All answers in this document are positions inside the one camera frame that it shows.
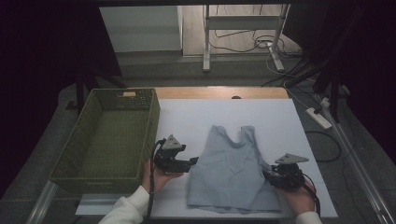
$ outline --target green basket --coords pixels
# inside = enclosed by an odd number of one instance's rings
[[[70,193],[132,193],[160,117],[154,89],[92,90],[49,180]]]

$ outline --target folded garment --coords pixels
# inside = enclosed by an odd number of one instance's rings
[[[218,213],[279,212],[276,190],[262,171],[271,170],[257,148],[254,127],[241,128],[235,143],[213,125],[205,151],[191,167],[188,205]]]

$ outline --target wooden floor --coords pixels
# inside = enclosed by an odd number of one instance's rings
[[[281,5],[213,5],[210,6],[210,16],[216,15],[268,15],[278,16],[280,14]],[[183,11],[183,54],[185,56],[202,55],[205,45],[204,31],[204,6],[184,6]],[[254,39],[261,35],[274,35],[275,31],[249,31],[237,35],[227,35],[239,31],[210,31],[209,41],[215,47],[235,49],[244,51],[253,49],[246,53],[268,53],[268,49],[254,49]],[[285,42],[285,51],[296,52],[300,48],[289,38],[281,35]],[[272,37],[261,37],[261,40],[272,40]],[[231,54],[237,53],[227,49],[211,48],[211,54]]]

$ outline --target white power strip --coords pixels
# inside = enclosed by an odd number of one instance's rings
[[[325,118],[323,118],[319,113],[315,114],[314,113],[315,109],[313,107],[305,110],[305,112],[312,118],[314,119],[320,127],[322,127],[324,130],[328,130],[332,127],[329,121],[327,121]]]

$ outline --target white sleeve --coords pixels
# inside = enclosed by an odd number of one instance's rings
[[[302,213],[296,218],[296,224],[321,224],[318,213],[306,212]]]
[[[99,223],[140,223],[143,221],[143,213],[147,211],[148,205],[149,194],[140,186],[130,197],[120,197],[113,209]]]

